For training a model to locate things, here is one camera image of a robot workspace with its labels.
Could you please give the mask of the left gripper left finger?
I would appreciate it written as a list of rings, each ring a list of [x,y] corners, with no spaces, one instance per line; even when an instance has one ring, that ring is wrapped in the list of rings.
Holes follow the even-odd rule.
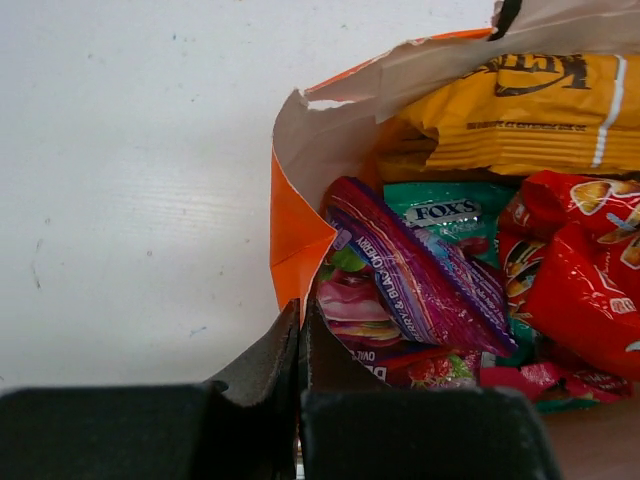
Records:
[[[209,379],[1,397],[5,479],[292,479],[300,304]]]

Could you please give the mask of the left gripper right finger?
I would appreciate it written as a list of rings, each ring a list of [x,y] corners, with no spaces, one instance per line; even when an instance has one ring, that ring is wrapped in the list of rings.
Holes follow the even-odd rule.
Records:
[[[308,479],[560,479],[540,417],[513,390],[395,389],[307,305],[299,340]]]

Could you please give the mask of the purple Fox's candy bag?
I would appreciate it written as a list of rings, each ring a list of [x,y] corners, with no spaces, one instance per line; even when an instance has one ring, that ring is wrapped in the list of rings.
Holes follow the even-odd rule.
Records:
[[[315,298],[331,333],[378,379],[474,386],[483,354],[516,352],[494,268],[407,222],[354,177],[331,184],[325,219],[337,236]]]

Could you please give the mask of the teal Fox's candy bag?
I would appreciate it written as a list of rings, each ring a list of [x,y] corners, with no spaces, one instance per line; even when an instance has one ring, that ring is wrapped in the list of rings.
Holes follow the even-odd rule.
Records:
[[[508,362],[524,347],[507,313],[494,242],[511,188],[489,183],[401,183],[376,214],[377,283],[404,336],[483,350]]]

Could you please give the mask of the red snack packet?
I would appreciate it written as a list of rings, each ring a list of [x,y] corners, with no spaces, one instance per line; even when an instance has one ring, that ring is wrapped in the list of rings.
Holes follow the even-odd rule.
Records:
[[[638,380],[638,182],[536,173],[500,214],[498,246],[514,318]]]

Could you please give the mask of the orange paper bag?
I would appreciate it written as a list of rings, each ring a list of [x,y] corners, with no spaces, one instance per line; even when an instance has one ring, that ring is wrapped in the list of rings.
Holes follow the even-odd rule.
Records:
[[[636,1],[501,1],[484,28],[409,40],[304,91],[273,128],[270,269],[279,307],[305,300],[335,237],[318,215],[327,187],[354,175],[377,125],[415,99],[504,53],[639,50]]]

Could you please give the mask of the yellow chips bag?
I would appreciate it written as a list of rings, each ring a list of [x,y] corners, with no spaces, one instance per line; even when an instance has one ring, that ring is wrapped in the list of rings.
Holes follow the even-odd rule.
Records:
[[[500,55],[386,121],[375,161],[386,183],[629,175],[639,169],[639,58]]]

